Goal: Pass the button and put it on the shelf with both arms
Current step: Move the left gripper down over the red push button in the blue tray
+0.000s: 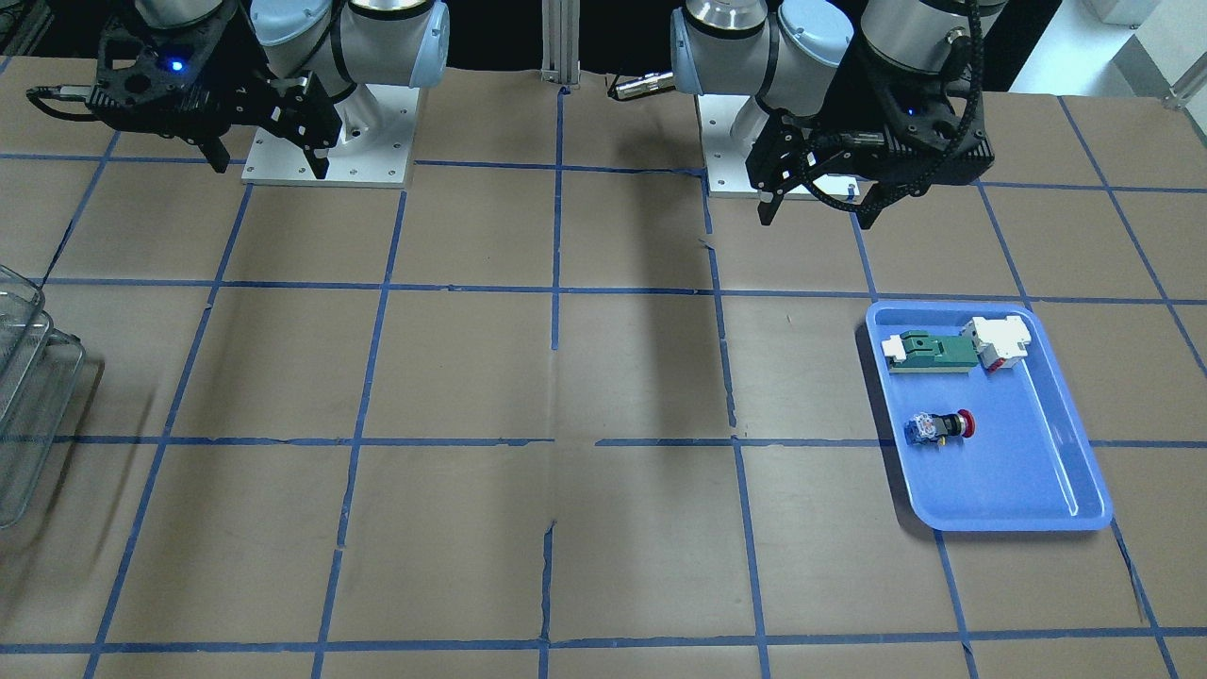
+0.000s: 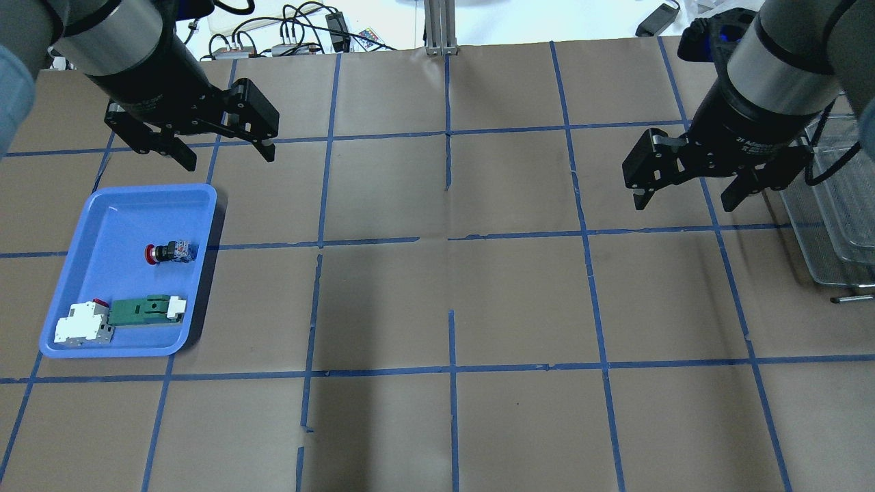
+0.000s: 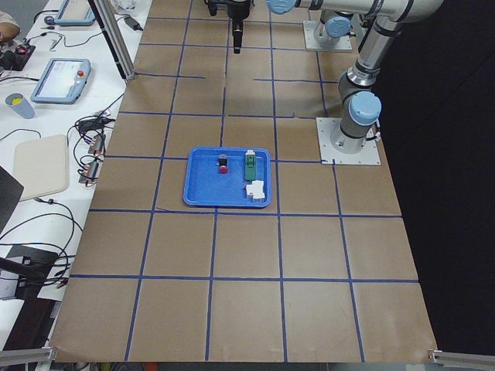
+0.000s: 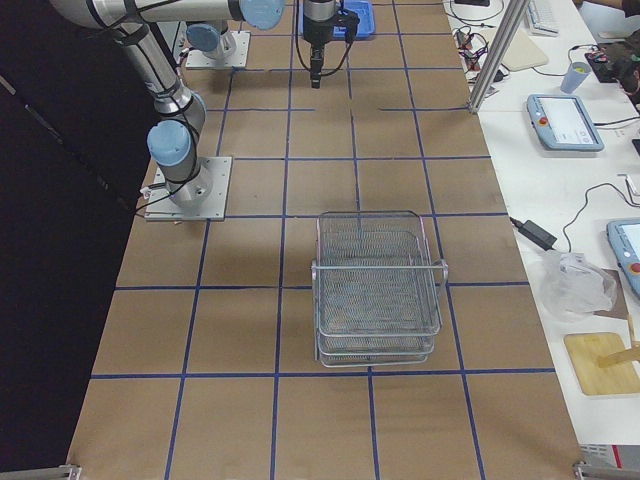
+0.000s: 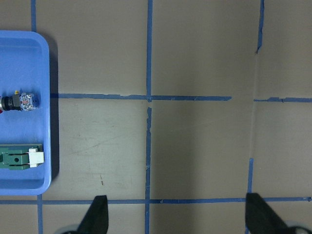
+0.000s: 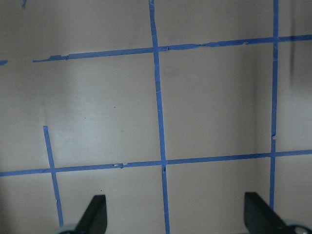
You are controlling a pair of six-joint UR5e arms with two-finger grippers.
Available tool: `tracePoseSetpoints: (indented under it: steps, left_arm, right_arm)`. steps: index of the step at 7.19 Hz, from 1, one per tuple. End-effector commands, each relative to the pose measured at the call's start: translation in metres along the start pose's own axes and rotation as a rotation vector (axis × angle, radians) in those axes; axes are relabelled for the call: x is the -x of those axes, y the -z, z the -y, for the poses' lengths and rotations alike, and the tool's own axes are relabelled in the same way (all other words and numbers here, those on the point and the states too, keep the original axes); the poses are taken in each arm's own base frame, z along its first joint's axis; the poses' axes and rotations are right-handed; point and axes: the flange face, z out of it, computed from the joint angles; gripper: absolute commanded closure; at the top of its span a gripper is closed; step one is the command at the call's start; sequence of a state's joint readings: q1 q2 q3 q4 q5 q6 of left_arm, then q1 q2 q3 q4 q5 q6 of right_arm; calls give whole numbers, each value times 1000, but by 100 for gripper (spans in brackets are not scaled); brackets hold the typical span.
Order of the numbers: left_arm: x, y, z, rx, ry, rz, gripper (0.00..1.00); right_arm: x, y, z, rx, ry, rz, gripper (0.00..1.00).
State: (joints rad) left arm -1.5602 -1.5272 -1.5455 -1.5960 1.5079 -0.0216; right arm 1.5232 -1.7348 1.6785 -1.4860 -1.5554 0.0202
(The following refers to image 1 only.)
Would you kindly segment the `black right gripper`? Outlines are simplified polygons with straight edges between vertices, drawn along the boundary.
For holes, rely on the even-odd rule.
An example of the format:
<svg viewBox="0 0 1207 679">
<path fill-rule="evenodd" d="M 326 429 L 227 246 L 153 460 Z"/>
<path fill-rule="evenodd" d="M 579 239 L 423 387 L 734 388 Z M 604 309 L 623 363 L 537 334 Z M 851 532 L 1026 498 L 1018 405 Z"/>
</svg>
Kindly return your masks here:
<svg viewBox="0 0 1207 679">
<path fill-rule="evenodd" d="M 231 164 L 225 133 L 247 125 L 307 151 L 307 166 L 323 180 L 343 127 L 316 74 L 273 74 L 245 13 L 204 13 L 177 27 L 109 16 L 87 109 L 117 130 L 196 145 L 220 174 Z"/>
</svg>

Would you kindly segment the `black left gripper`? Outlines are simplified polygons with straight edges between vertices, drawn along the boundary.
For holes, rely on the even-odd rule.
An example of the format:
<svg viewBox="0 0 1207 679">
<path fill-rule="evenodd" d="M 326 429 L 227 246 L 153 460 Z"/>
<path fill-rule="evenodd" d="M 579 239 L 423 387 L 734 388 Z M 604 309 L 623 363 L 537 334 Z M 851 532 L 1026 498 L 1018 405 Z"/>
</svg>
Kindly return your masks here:
<svg viewBox="0 0 1207 679">
<path fill-rule="evenodd" d="M 772 226 L 785 194 L 823 174 L 871 182 L 856 206 L 861 229 L 871 229 L 892 197 L 970 185 L 996 160 L 982 84 L 982 47 L 941 47 L 935 74 L 850 48 L 820 113 L 806 119 L 779 110 L 756 139 L 745 166 L 759 191 L 759 223 Z"/>
</svg>

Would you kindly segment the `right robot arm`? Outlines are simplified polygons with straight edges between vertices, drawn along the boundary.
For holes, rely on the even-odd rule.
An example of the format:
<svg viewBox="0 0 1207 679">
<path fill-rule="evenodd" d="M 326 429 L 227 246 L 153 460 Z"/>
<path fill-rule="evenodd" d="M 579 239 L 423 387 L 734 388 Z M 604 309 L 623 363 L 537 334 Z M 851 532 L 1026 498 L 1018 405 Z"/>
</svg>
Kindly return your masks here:
<svg viewBox="0 0 1207 679">
<path fill-rule="evenodd" d="M 253 127 L 247 185 L 400 189 L 449 43 L 443 1 L 119 1 L 72 98 L 216 172 L 223 135 Z"/>
</svg>

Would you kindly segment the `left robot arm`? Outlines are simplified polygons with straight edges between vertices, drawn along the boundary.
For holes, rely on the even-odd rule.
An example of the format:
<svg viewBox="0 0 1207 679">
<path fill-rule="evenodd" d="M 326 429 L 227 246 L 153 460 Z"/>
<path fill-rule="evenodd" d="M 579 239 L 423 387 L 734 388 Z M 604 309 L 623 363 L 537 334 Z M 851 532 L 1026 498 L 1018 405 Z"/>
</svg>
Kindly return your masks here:
<svg viewBox="0 0 1207 679">
<path fill-rule="evenodd" d="M 870 229 L 885 209 L 993 166 L 984 124 L 984 39 L 1001 1 L 686 1 L 671 69 L 616 80 L 617 103 L 661 90 L 736 95 L 762 116 L 744 168 L 772 219 L 791 191 Z"/>
</svg>

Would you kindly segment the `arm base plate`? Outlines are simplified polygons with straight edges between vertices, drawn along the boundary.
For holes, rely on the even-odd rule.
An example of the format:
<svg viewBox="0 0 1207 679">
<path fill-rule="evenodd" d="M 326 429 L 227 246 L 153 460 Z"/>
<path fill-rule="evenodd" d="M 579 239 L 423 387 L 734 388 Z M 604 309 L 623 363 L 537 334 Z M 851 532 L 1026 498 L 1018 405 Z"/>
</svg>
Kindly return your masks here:
<svg viewBox="0 0 1207 679">
<path fill-rule="evenodd" d="M 337 103 L 343 129 L 336 150 L 327 152 L 330 168 L 323 178 L 310 171 L 295 145 L 260 130 L 241 181 L 279 188 L 404 189 L 425 94 L 422 89 L 371 83 Z"/>
<path fill-rule="evenodd" d="M 745 162 L 766 123 L 766 112 L 744 95 L 699 95 L 695 103 L 711 197 L 758 198 Z"/>
</svg>

